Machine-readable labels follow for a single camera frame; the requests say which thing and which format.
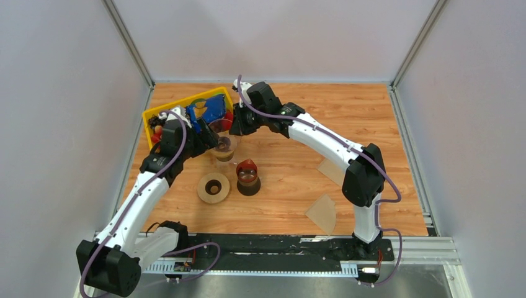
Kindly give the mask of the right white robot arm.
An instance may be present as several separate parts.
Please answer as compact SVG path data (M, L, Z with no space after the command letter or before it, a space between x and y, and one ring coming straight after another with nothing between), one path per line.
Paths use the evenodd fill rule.
M366 260L377 254L381 232L375 204L386 180L381 150L373 143L363 146L334 133L292 102L281 103L263 81L251 84L236 79L233 90L239 102L234 105L230 133L245 136L267 127L310 147L336 165L344 173L342 193L354 206L355 253Z

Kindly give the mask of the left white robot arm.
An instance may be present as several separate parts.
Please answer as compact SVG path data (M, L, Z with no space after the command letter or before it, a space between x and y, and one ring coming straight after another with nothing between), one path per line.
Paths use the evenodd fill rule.
M184 162L218 145L218 134L204 120L198 123L197 132L184 120L166 121L160 141L143 160L121 208L95 239L78 245L79 291L83 297L87 297L85 286L128 297L142 272L159 258L181 257L195 250L189 244L187 227L179 222L165 221L142 241L137 238L153 207L182 172Z

